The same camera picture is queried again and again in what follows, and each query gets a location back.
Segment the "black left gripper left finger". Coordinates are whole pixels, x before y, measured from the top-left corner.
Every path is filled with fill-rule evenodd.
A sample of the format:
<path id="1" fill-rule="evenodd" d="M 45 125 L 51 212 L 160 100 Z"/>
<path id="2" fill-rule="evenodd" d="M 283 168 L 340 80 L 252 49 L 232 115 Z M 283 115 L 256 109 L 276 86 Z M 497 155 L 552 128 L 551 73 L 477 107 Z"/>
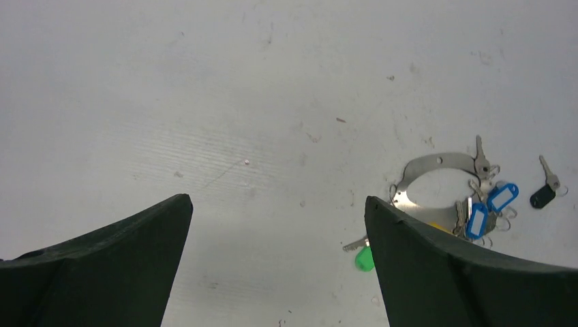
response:
<path id="1" fill-rule="evenodd" d="M 1 262 L 2 326 L 160 326 L 193 204 L 131 217 Z"/>

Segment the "large steel carabiner keyring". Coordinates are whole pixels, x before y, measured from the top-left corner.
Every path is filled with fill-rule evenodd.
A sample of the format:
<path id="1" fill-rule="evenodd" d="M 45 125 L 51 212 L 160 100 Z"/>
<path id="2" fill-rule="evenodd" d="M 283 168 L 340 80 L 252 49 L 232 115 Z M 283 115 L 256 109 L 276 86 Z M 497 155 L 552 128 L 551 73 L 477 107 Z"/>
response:
<path id="1" fill-rule="evenodd" d="M 487 191 L 499 173 L 500 166 L 478 166 L 465 153 L 417 157 L 406 164 L 401 180 L 390 186 L 390 202 L 419 221 L 464 238 L 468 211 L 477 199 L 468 183 Z"/>

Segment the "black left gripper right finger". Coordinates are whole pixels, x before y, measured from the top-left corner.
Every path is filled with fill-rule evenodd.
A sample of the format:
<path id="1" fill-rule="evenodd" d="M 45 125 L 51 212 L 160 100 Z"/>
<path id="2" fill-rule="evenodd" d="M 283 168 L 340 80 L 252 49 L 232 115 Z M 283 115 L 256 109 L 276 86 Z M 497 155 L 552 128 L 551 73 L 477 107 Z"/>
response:
<path id="1" fill-rule="evenodd" d="M 365 226 L 391 326 L 576 326 L 577 270 L 488 250 L 369 196 Z"/>

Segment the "key with black tag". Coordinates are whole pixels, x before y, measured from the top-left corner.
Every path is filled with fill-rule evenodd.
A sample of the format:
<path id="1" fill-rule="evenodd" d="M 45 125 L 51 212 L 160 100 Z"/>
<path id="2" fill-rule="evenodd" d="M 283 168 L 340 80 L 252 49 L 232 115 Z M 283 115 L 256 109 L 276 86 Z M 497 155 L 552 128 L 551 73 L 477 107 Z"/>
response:
<path id="1" fill-rule="evenodd" d="M 564 197 L 569 188 L 561 184 L 557 174 L 554 174 L 547 164 L 543 155 L 538 157 L 545 172 L 545 184 L 535 191 L 529 199 L 530 206 L 534 209 L 543 209 L 556 197 Z"/>

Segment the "silver key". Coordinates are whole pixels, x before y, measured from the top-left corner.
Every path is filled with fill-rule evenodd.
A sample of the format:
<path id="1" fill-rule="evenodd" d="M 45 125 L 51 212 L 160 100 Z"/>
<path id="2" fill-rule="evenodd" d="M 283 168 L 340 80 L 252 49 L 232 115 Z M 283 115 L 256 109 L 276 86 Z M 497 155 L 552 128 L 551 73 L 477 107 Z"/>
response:
<path id="1" fill-rule="evenodd" d="M 483 143 L 480 135 L 476 135 L 476 157 L 474 158 L 474 169 L 477 175 L 485 179 L 489 176 L 491 164 L 487 160 L 483 151 Z"/>

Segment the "blue key tag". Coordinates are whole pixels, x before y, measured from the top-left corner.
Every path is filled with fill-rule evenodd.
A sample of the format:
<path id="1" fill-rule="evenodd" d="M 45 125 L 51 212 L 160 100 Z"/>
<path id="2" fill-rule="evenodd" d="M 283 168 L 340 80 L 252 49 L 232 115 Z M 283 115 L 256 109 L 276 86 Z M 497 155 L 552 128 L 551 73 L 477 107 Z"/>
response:
<path id="1" fill-rule="evenodd" d="M 483 203 L 472 205 L 471 215 L 468 218 L 465 235 L 467 238 L 477 240 L 483 237 L 487 223 L 488 209 Z"/>
<path id="2" fill-rule="evenodd" d="M 501 213 L 519 195 L 519 188 L 514 183 L 497 182 L 487 197 L 487 206 L 490 211 Z"/>

